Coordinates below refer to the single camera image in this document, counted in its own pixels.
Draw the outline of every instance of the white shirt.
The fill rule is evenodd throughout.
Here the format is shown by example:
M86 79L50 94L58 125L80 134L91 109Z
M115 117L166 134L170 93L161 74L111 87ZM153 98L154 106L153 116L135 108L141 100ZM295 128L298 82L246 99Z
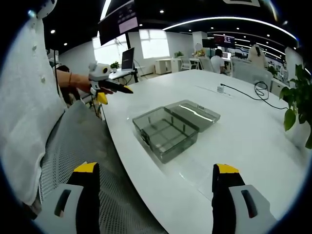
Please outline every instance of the white shirt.
M247 60L251 61L253 65L259 68L265 68L268 66L267 59L265 58L265 55L261 48L259 48L260 56L258 56L256 47L259 48L258 45L254 45L252 48L249 49Z
M65 106L45 51L42 20L20 30L0 78L0 156L15 195L31 205L45 144Z
M224 60L220 56L215 55L210 59L210 61L214 67L214 72L220 74L221 73L220 67L224 67Z

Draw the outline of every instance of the person sitting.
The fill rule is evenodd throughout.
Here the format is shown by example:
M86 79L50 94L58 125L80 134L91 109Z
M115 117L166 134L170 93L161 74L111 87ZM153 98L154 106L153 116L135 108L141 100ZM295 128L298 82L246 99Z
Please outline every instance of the person sitting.
M222 58L222 50L216 49L215 50L215 56L213 56L210 61L211 64L213 65L214 72L221 74L225 73L225 68L224 68L224 60Z
M256 43L253 43L253 46L249 49L247 60L251 61L253 65L260 68L266 68L268 66L268 62L263 51Z

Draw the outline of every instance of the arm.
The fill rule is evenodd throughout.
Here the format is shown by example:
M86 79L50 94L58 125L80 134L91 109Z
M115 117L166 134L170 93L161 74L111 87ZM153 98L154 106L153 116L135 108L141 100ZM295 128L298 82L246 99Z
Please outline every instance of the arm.
M58 85L63 87L76 87L86 93L90 93L90 81L87 76L79 75L79 74L72 74L69 72L63 72L60 70L57 70L58 75ZM113 92L110 90L103 89L103 92L106 94L112 94Z
M222 58L220 60L220 73L221 74L225 73L225 65L224 65L224 60Z

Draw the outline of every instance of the office chair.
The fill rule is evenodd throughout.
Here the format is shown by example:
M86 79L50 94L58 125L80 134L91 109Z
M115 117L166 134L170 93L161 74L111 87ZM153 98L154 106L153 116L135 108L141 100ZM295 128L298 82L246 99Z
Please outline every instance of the office chair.
M181 56L180 57L182 65L181 65L181 70L191 70L193 67L195 69L198 69L198 62L195 62L194 64L191 64L191 61L188 57L186 56Z
M213 65L211 64L211 61L209 58L199 58L199 62L201 64L201 68L204 70L204 71L208 71L208 72L215 72L214 71L214 67Z
M268 90L271 90L273 75L264 68L262 69L252 64L239 63L236 64L235 69L233 69L233 77L251 84L263 81L268 86Z
M244 60L241 58L231 57L232 77L233 77L233 73L235 72L236 66L239 64L251 64L251 61Z

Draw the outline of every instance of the white column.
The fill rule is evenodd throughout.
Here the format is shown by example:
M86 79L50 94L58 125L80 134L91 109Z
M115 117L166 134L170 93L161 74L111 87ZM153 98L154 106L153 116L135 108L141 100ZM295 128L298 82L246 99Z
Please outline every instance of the white column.
M287 70L288 70L288 80L290 79L297 79L296 77L296 65L303 65L303 59L302 57L292 48L287 47L285 49L286 54L286 63L287 63Z
M203 44L203 39L207 39L207 33L204 32L193 32L193 46L195 49L195 46L197 43Z

